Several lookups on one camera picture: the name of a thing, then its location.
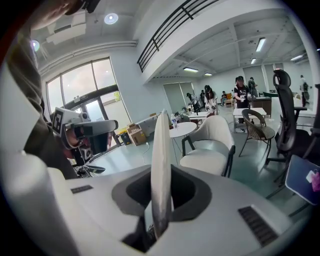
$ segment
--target black office chair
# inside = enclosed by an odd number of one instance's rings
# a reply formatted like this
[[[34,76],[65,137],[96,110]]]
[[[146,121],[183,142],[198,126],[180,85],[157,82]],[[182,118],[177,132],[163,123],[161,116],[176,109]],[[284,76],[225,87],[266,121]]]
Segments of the black office chair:
[[[282,178],[280,183],[281,186],[286,177],[291,156],[297,155],[303,157],[313,138],[307,131],[297,129],[299,113],[300,111],[307,110],[307,108],[294,106],[293,94],[289,88],[291,79],[288,73],[281,69],[276,69],[273,72],[273,84],[277,90],[282,110],[281,132],[280,134],[277,134],[275,140],[278,153],[282,154],[284,158],[267,158],[265,164],[267,165],[269,161],[286,163],[281,175],[274,180],[274,182],[276,182],[279,178]],[[307,159],[311,160],[311,162],[314,162],[314,158],[319,157],[319,153],[317,153],[316,150],[317,147],[314,147],[309,152]]]

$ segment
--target black vent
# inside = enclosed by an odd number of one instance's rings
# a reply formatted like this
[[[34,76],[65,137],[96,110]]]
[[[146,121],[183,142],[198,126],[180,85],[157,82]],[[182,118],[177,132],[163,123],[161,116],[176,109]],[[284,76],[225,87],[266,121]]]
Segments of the black vent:
[[[67,29],[70,29],[70,28],[71,28],[71,25],[63,26],[63,27],[60,27],[60,28],[56,29],[54,31],[54,33],[58,33],[60,31],[67,30]]]
[[[238,209],[238,212],[262,247],[278,238],[278,235],[251,206]]]

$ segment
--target white chair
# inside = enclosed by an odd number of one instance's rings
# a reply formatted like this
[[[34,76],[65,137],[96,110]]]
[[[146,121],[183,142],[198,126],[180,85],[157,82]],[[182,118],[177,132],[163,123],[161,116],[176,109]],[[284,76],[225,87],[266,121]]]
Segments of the white chair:
[[[228,157],[214,150],[196,149],[193,145],[193,142],[204,140],[223,143],[229,149]],[[186,141],[189,142],[192,149],[188,154],[186,154]],[[227,120],[222,116],[213,115],[204,120],[197,131],[182,139],[183,157],[180,160],[180,165],[214,175],[230,177],[235,148]]]

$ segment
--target white desk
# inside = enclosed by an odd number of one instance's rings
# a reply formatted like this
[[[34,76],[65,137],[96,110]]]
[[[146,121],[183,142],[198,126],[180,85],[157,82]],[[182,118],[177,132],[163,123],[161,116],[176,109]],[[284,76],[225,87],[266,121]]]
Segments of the white desk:
[[[237,128],[236,118],[244,118],[242,115],[242,110],[247,110],[247,109],[248,108],[235,108],[233,110],[233,123],[234,123],[233,131],[234,131],[234,133],[236,133],[236,128]],[[253,107],[253,108],[251,108],[251,110],[258,112],[262,116],[267,115],[266,111],[262,107]],[[250,119],[257,119],[256,116],[251,115],[251,114],[249,115],[249,118]]]
[[[173,129],[169,130],[169,134],[170,134],[170,138],[172,141],[176,164],[179,165],[174,142],[177,145],[179,150],[180,150],[180,147],[179,147],[178,143],[176,142],[175,138],[188,135],[189,133],[193,132],[197,128],[197,125],[194,122],[181,122],[181,123],[178,123],[177,125],[178,125],[177,128],[173,128]]]
[[[198,112],[198,114],[193,112],[191,115],[188,115],[188,117],[190,120],[205,120],[211,113],[210,111]]]

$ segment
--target woman with black cap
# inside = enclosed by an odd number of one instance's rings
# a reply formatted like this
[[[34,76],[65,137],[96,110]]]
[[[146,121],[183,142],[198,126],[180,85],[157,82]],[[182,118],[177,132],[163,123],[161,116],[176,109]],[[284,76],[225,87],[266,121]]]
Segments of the woman with black cap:
[[[249,93],[248,87],[244,84],[244,78],[242,76],[238,76],[236,78],[236,83],[234,86],[234,97],[236,99],[236,105],[238,109],[247,109],[249,107],[249,101],[248,98],[251,97]],[[239,118],[239,123],[243,124],[244,119]]]
[[[189,104],[192,104],[193,111],[197,112],[197,110],[200,109],[197,97],[192,95],[192,94],[190,94],[189,92],[186,94],[186,96],[190,99],[190,103]]]

